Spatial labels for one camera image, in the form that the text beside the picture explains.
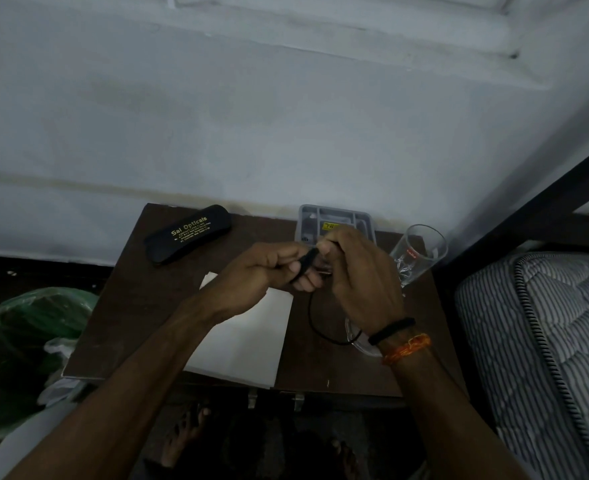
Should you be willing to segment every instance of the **hand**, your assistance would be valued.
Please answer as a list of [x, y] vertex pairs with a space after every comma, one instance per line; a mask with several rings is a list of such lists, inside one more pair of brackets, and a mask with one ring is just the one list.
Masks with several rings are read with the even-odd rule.
[[372, 335], [404, 316], [393, 259], [352, 227], [341, 226], [317, 243], [332, 265], [332, 291], [347, 316]]
[[[267, 289], [281, 288], [299, 273], [297, 261], [309, 247], [298, 242], [258, 242], [227, 265], [219, 275], [199, 291], [198, 297], [216, 323], [247, 312], [266, 295]], [[295, 283], [309, 291], [323, 284], [312, 268]]]

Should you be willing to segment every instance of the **metal bracket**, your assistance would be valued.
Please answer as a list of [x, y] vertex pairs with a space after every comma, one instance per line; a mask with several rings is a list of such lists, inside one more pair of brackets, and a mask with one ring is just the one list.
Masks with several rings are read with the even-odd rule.
[[248, 409], [254, 409], [257, 406], [257, 388], [251, 387], [248, 389]]
[[294, 395], [294, 412], [299, 413], [301, 412], [301, 408], [303, 407], [303, 403], [305, 402], [305, 394], [302, 392], [297, 392]]

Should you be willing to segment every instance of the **black wristband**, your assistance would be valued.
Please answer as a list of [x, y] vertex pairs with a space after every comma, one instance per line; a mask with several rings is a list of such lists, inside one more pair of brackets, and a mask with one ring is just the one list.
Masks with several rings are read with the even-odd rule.
[[371, 336], [368, 339], [368, 342], [370, 342], [370, 345], [377, 345], [380, 341], [387, 339], [389, 336], [394, 335], [400, 330], [410, 328], [416, 323], [417, 321], [412, 317], [405, 317], [401, 320], [397, 320], [396, 322], [392, 322], [384, 327], [383, 330], [379, 330], [377, 333]]

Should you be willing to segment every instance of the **black metal bed frame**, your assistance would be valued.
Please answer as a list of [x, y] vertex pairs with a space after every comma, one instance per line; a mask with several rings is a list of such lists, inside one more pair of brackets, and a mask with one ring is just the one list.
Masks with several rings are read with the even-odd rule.
[[543, 241], [546, 250], [589, 251], [589, 215], [575, 213], [586, 202], [589, 202], [589, 157], [433, 272], [470, 401], [491, 427], [495, 426], [494, 418], [454, 306], [454, 291], [467, 276], [526, 241]]

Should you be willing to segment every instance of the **gray plastic tray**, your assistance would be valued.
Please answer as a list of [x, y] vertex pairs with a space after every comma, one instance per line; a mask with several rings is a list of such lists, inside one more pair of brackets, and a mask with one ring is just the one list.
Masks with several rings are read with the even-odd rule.
[[329, 233], [337, 225], [355, 227], [376, 244], [374, 225], [370, 214], [311, 204], [303, 204], [299, 207], [299, 221], [294, 238], [296, 241], [314, 246], [320, 235]]

